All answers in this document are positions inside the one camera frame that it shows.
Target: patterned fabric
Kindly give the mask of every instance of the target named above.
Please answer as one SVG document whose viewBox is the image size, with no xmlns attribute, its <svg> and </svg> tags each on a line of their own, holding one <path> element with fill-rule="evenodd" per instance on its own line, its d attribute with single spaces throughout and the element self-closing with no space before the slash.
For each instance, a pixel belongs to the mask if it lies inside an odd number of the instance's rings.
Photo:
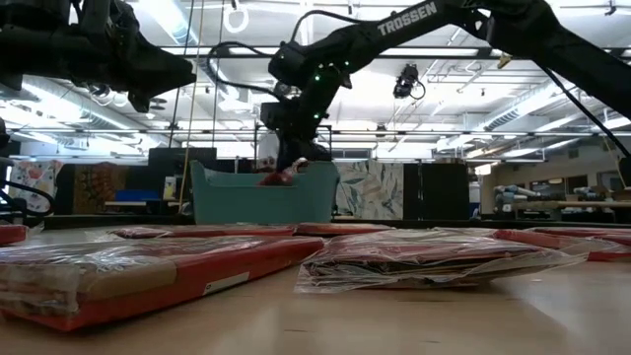
<svg viewBox="0 0 631 355">
<path fill-rule="evenodd" d="M 11 181 L 34 187 L 54 197 L 57 192 L 55 181 L 62 167 L 63 163 L 57 161 L 20 162 L 11 170 Z M 48 200 L 36 193 L 10 187 L 9 195 L 13 198 L 24 198 L 27 201 L 27 207 L 32 211 L 48 210 Z"/>
<path fill-rule="evenodd" d="M 360 219 L 403 218 L 403 165 L 376 161 L 335 163 L 340 173 L 337 211 Z"/>
</svg>

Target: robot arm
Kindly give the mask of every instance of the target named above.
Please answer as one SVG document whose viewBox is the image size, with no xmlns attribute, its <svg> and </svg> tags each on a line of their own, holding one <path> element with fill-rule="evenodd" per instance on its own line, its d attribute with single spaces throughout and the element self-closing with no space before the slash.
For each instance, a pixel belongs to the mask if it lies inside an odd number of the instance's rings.
<svg viewBox="0 0 631 355">
<path fill-rule="evenodd" d="M 310 45 L 281 43 L 269 72 L 302 93 L 269 106 L 263 121 L 284 132 L 281 139 L 313 139 L 337 90 L 352 87 L 350 74 L 381 52 L 445 25 L 459 26 L 494 48 L 554 70 L 631 117 L 626 99 L 631 95 L 631 67 L 563 28 L 544 0 L 428 0 L 382 21 L 339 29 Z"/>
<path fill-rule="evenodd" d="M 79 23 L 69 24 L 70 5 Z M 22 89 L 24 74 L 68 79 L 87 88 L 128 92 L 137 111 L 196 80 L 192 64 L 140 34 L 121 0 L 0 0 L 0 85 Z"/>
</svg>

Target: ceiling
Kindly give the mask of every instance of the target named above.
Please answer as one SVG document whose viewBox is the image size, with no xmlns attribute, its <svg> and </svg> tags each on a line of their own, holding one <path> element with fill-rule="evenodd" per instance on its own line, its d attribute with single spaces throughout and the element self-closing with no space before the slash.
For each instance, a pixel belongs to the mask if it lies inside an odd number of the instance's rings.
<svg viewBox="0 0 631 355">
<path fill-rule="evenodd" d="M 177 38 L 170 29 L 180 31 L 184 29 L 185 32 L 185 27 L 182 26 L 188 24 L 190 24 L 192 35 L 198 38 L 200 45 L 209 46 L 219 41 L 238 40 L 253 46 L 277 46 L 282 40 L 288 40 L 298 18 L 312 9 L 349 16 L 349 5 L 351 5 L 351 17 L 359 20 L 378 20 L 387 17 L 392 11 L 398 12 L 416 3 L 409 0 L 241 0 L 236 2 L 238 11 L 234 11 L 230 1 L 129 0 L 127 2 L 134 8 L 143 35 L 148 41 L 160 47 L 184 45 L 182 40 L 177 42 Z M 609 11 L 609 1 L 606 0 L 548 2 L 554 6 L 557 16 L 566 28 L 593 44 L 600 47 L 629 47 L 631 45 L 631 0 L 614 1 L 617 11 L 611 16 L 605 15 Z M 342 26 L 346 24 L 323 16 L 313 16 L 304 21 L 298 40 L 303 44 L 312 43 Z M 405 45 L 459 48 L 488 44 L 457 27 L 447 26 L 419 36 Z M 485 123 L 501 116 L 502 111 L 514 107 L 517 101 L 530 98 L 529 105 L 522 107 L 518 116 L 513 117 L 512 121 L 499 125 L 495 131 L 535 131 L 559 119 L 566 119 L 567 122 L 549 131 L 592 131 L 592 125 L 584 116 L 577 114 L 578 110 L 560 94 L 560 91 L 553 90 L 547 76 L 534 63 L 513 60 L 502 69 L 498 69 L 498 59 L 376 59 L 351 77 L 353 90 L 340 90 L 329 108 L 330 118 L 323 123 L 341 130 L 374 130 L 378 123 L 386 124 L 390 130 L 477 130 Z M 267 58 L 230 58 L 220 60 L 219 68 L 222 74 L 231 81 L 272 88 L 275 80 L 267 73 L 267 62 Z M 392 96 L 396 77 L 405 64 L 415 64 L 422 73 L 421 81 L 427 89 L 422 101 L 396 100 Z M 112 126 L 107 123 L 124 121 L 123 126 L 132 129 L 146 127 L 164 129 L 175 120 L 179 128 L 186 129 L 192 120 L 190 126 L 194 129 L 246 129 L 248 132 L 243 134 L 215 134 L 215 143 L 212 142 L 213 137 L 208 134 L 178 134 L 175 136 L 174 144 L 190 140 L 191 145 L 215 145 L 219 148 L 220 155 L 225 157 L 252 155 L 253 133 L 251 130 L 256 123 L 258 106 L 261 102 L 273 101 L 273 99 L 264 94 L 245 91 L 236 91 L 237 94 L 234 96 L 220 95 L 202 68 L 195 68 L 195 70 L 198 75 L 197 83 L 181 88 L 179 91 L 161 95 L 160 98 L 166 100 L 164 104 L 160 104 L 163 109 L 153 109 L 150 115 L 135 112 L 123 96 L 101 102 L 99 110 L 103 125 L 99 127 L 119 129 L 120 125 Z M 63 88 L 77 94 L 77 98 L 84 98 L 88 103 L 91 101 L 87 91 L 74 88 L 68 82 L 51 82 L 56 85 L 55 88 Z M 545 91 L 545 95 L 536 96 L 534 93 L 537 91 Z M 63 96 L 63 90 L 55 91 L 55 93 L 57 98 Z M 573 93 L 597 115 L 601 115 L 606 108 L 580 90 L 574 90 Z M 51 104 L 41 107 L 43 110 L 52 109 Z M 574 115 L 575 119 L 567 119 L 568 116 L 574 117 Z M 19 122 L 9 123 L 10 127 L 21 126 Z M 84 123 L 86 122 L 68 123 L 51 119 L 50 127 L 59 128 L 60 124 L 61 127 L 79 125 L 83 127 Z M 91 123 L 94 121 L 88 119 L 86 124 Z M 616 127 L 620 129 L 624 125 L 616 125 Z M 46 121 L 40 122 L 37 128 L 48 128 Z M 59 138 L 64 137 L 61 133 L 44 133 L 44 135 L 52 137 L 57 142 Z M 149 145 L 168 142 L 164 134 L 155 134 L 152 135 L 152 139 L 145 139 L 144 145 L 135 143 L 145 136 L 131 133 L 92 138 L 110 139 L 118 146 L 131 147 L 131 149 L 121 149 L 120 151 L 124 151 L 124 154 L 144 154 L 143 151 Z M 75 141 L 82 139 L 81 137 L 81 135 L 74 135 Z M 42 139 L 40 135 L 37 138 L 28 134 L 15 138 L 25 141 L 52 142 L 47 141 L 46 138 Z M 387 147 L 390 158 L 415 158 L 415 152 L 418 152 L 418 158 L 425 158 L 427 151 L 453 154 L 458 149 L 464 156 L 476 149 L 488 149 L 493 152 L 483 153 L 477 157 L 496 157 L 508 151 L 522 149 L 524 145 L 540 149 L 564 140 L 567 139 L 554 137 L 532 139 L 501 135 L 490 137 L 392 135 L 378 140 L 375 135 L 340 135 L 334 137 L 333 146 L 375 148 L 381 145 Z M 78 152 L 77 154 L 95 154 L 86 149 L 83 151 L 79 149 Z"/>
</svg>

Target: teal bin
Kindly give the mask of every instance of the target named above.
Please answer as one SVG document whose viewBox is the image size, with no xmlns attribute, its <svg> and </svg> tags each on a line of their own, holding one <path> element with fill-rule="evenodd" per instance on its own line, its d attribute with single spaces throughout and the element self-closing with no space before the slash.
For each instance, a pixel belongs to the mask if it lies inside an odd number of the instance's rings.
<svg viewBox="0 0 631 355">
<path fill-rule="evenodd" d="M 259 186 L 267 174 L 230 174 L 190 163 L 198 225 L 330 222 L 339 181 L 333 163 L 310 162 L 292 186 Z"/>
</svg>

